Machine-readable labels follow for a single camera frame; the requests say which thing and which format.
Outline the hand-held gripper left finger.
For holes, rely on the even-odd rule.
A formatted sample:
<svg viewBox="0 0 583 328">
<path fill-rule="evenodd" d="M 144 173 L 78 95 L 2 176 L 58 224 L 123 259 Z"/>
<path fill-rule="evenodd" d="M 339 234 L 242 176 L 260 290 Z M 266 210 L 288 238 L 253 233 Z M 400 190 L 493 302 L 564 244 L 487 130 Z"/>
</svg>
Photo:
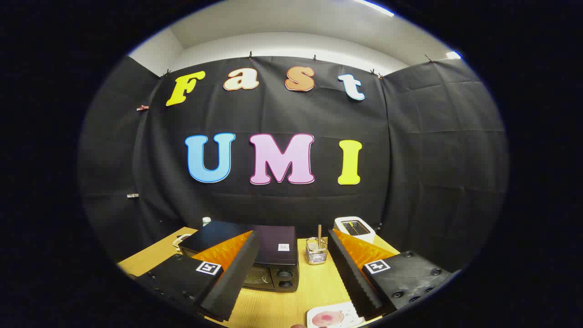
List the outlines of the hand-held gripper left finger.
<svg viewBox="0 0 583 328">
<path fill-rule="evenodd" d="M 182 312 L 227 321 L 255 262 L 260 241 L 250 230 L 237 232 L 204 251 L 194 251 L 191 243 L 203 237 L 206 233 L 198 232 L 182 241 L 181 253 L 137 276 L 137 283 Z"/>
</svg>

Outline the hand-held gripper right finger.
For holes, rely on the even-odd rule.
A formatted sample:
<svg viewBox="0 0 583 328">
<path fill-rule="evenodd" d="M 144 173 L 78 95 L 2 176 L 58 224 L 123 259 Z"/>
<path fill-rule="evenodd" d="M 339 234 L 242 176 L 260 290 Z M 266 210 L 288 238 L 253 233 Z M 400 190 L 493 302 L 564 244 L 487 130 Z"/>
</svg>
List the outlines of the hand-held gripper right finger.
<svg viewBox="0 0 583 328">
<path fill-rule="evenodd" d="M 430 297 L 455 276 L 414 251 L 394 253 L 337 229 L 327 249 L 359 316 L 402 312 Z"/>
</svg>

